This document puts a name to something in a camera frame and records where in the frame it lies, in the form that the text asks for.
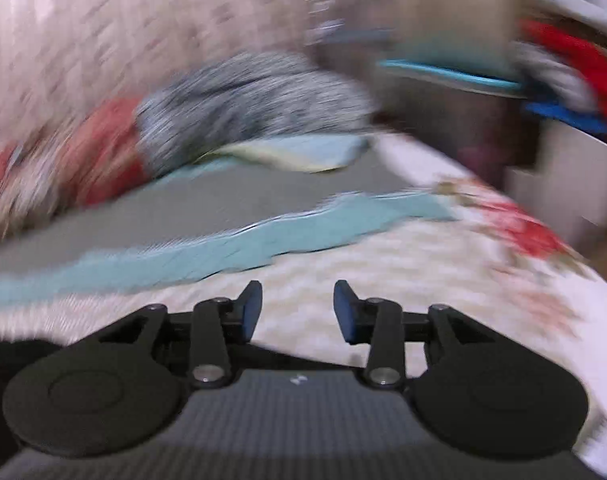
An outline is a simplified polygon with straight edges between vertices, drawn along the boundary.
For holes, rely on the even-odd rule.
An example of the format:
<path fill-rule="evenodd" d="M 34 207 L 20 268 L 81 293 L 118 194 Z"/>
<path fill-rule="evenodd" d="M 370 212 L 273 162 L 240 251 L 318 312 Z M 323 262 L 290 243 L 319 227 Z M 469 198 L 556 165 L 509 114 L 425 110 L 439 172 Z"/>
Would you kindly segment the patterned bedsheet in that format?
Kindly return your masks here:
<path fill-rule="evenodd" d="M 177 170 L 0 246 L 0 339 L 72 342 L 144 304 L 190 309 L 264 287 L 261 346 L 361 365 L 335 281 L 411 312 L 450 306 L 576 373 L 580 457 L 607 474 L 607 283 L 510 198 L 414 140 L 383 134 L 346 167 L 245 158 Z"/>

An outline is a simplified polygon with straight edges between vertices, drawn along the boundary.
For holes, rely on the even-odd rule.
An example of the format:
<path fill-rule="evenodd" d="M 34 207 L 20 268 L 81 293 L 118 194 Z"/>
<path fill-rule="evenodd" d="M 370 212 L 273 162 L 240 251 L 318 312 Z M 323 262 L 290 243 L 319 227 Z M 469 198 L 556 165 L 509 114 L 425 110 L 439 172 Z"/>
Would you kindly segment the red floral rolled quilt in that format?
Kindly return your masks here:
<path fill-rule="evenodd" d="M 0 244 L 151 180 L 138 147 L 140 101 L 111 99 L 80 125 L 45 124 L 26 140 L 0 144 Z"/>

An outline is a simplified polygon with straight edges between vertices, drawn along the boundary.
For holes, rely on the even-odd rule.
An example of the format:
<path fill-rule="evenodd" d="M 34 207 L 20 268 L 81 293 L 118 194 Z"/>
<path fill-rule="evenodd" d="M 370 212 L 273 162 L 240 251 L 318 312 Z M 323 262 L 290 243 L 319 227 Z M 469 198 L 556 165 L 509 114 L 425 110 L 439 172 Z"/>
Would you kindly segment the clear plastic storage bin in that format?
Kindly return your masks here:
<path fill-rule="evenodd" d="M 366 85 L 379 115 L 501 188 L 506 169 L 527 162 L 520 85 L 397 58 L 389 29 L 312 28 L 311 58 Z"/>

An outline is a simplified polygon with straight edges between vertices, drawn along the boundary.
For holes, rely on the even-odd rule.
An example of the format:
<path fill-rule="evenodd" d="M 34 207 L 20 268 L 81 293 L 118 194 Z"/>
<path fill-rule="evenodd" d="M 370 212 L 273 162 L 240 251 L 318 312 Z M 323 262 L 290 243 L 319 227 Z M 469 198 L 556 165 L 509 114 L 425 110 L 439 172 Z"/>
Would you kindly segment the pink floral curtain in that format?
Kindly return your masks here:
<path fill-rule="evenodd" d="M 245 50 L 298 50 L 310 0 L 0 0 L 0 146 Z"/>

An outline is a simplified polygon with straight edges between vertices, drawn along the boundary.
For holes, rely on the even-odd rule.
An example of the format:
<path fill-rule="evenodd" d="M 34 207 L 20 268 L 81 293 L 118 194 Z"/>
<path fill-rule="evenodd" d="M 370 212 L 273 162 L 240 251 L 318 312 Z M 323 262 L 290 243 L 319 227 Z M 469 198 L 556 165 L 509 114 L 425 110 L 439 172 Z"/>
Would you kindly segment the stack of colourful clothes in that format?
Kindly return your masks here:
<path fill-rule="evenodd" d="M 587 0 L 525 0 L 515 62 L 546 89 L 529 108 L 607 136 L 607 9 Z"/>

